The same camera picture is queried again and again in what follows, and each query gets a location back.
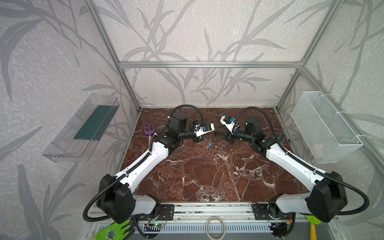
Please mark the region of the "steel perforated key holder plate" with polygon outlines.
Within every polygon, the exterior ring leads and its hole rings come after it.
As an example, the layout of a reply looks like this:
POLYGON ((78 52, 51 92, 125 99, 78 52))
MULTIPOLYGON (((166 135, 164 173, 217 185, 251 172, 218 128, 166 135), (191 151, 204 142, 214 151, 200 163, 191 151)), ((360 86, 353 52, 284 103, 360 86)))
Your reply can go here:
POLYGON ((221 143, 222 142, 222 137, 221 137, 221 133, 218 132, 218 131, 214 131, 214 136, 215 136, 215 142, 216 143, 221 143))

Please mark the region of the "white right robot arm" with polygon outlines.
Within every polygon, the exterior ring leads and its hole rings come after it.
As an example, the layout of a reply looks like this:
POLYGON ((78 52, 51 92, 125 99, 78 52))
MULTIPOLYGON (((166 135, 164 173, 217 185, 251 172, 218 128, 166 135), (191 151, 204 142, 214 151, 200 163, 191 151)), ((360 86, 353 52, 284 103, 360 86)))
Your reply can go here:
POLYGON ((249 143, 256 153, 278 164, 307 188, 308 193, 305 194, 283 194, 272 198, 269 201, 271 213, 313 215, 328 223, 348 204, 344 186, 324 178, 325 171, 312 165, 306 167, 302 159, 296 161, 279 142, 264 135, 259 118, 248 119, 243 129, 231 116, 222 116, 220 122, 226 129, 224 139, 227 142, 233 144, 239 140, 249 143))

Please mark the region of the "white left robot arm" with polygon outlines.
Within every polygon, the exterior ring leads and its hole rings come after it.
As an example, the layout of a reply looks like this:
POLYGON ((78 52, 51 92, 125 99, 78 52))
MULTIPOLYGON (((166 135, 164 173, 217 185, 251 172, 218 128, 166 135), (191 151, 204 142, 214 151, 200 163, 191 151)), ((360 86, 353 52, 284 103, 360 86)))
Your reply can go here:
POLYGON ((188 117, 176 112, 169 118, 166 130, 151 139, 146 150, 132 164, 114 176, 105 175, 99 187, 100 196, 96 200, 97 207, 103 211, 106 219, 113 219, 118 224, 136 215, 157 215, 160 202, 150 196, 135 195, 141 181, 184 140, 194 142, 204 140, 204 135, 214 132, 214 124, 197 124, 187 126, 188 117))

